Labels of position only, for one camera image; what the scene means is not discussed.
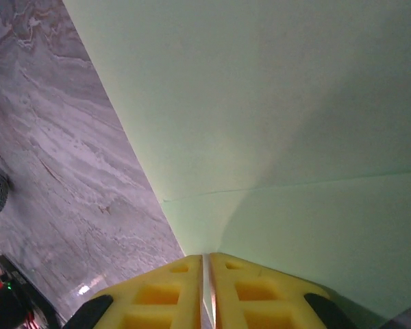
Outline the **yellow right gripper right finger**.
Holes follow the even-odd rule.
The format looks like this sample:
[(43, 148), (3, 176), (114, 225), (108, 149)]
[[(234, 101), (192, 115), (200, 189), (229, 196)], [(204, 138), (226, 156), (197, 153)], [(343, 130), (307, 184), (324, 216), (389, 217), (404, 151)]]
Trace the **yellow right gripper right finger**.
[(353, 329), (311, 282), (222, 253), (210, 263), (218, 329)]

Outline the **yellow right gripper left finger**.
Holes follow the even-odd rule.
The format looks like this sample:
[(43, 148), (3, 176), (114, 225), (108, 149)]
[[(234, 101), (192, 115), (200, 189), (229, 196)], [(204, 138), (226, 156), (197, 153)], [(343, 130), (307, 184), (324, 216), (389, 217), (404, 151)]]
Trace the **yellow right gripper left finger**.
[(187, 256), (107, 287), (63, 329), (201, 329), (202, 256)]

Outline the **light green paper sheet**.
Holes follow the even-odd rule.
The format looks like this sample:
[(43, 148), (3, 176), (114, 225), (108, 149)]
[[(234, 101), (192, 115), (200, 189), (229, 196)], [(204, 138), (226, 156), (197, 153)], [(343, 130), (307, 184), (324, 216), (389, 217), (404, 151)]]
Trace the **light green paper sheet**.
[(411, 0), (63, 0), (185, 254), (411, 307)]

